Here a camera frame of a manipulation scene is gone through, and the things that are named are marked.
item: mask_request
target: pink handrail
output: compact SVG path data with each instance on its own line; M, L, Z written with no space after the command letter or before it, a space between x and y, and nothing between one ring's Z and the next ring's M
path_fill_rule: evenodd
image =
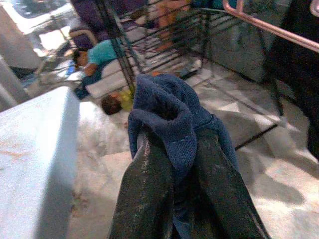
M284 30L280 27L271 25L265 21L259 20L253 16L250 16L243 12L244 0L237 0L237 7L232 8L229 4L229 0L223 0L224 9L231 15L238 17L250 24L253 24L257 27L260 27L266 31L269 31L277 36L280 36L288 41L294 42L298 45L306 47L312 51L319 53L319 43L315 41L311 41L305 37L299 36L287 30Z

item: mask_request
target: person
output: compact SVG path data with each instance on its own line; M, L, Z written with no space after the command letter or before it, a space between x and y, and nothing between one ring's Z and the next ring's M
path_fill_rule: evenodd
M76 49L73 52L73 61L76 68L83 67L85 77L74 90L75 95L79 99L88 96L89 92L85 87L101 80L103 68L116 58L110 40L101 41L91 49L85 47Z

